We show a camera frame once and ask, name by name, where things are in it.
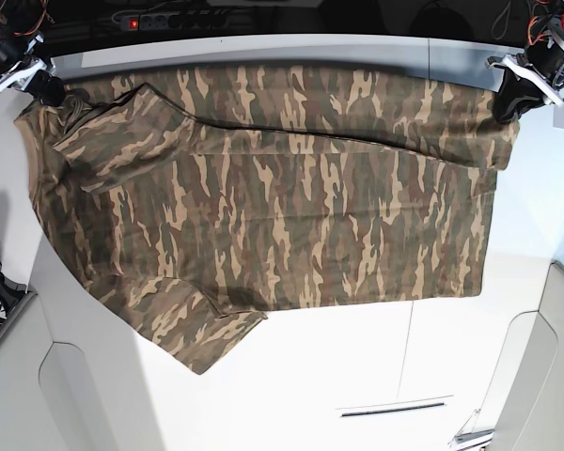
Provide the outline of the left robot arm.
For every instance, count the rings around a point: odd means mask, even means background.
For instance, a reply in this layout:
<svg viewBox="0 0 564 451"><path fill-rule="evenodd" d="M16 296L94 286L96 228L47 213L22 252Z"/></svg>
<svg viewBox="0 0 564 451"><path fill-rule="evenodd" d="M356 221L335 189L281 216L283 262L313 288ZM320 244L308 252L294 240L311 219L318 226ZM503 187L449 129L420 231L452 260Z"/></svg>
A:
<svg viewBox="0 0 564 451"><path fill-rule="evenodd" d="M486 66L501 69L503 80L493 100L493 118L508 123L532 109L555 107L554 125L564 129L564 1L541 1L526 29L518 54L491 56Z"/></svg>

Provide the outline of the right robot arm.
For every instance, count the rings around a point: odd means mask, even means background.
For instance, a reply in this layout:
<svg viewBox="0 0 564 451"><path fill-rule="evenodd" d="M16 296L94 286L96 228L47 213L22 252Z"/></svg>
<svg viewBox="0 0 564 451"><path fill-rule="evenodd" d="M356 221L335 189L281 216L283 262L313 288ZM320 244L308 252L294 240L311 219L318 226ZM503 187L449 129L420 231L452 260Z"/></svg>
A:
<svg viewBox="0 0 564 451"><path fill-rule="evenodd" d="M40 27L52 20L46 1L0 1L0 93L13 88L43 105L63 102L66 91L53 60L34 54L44 42Z"/></svg>

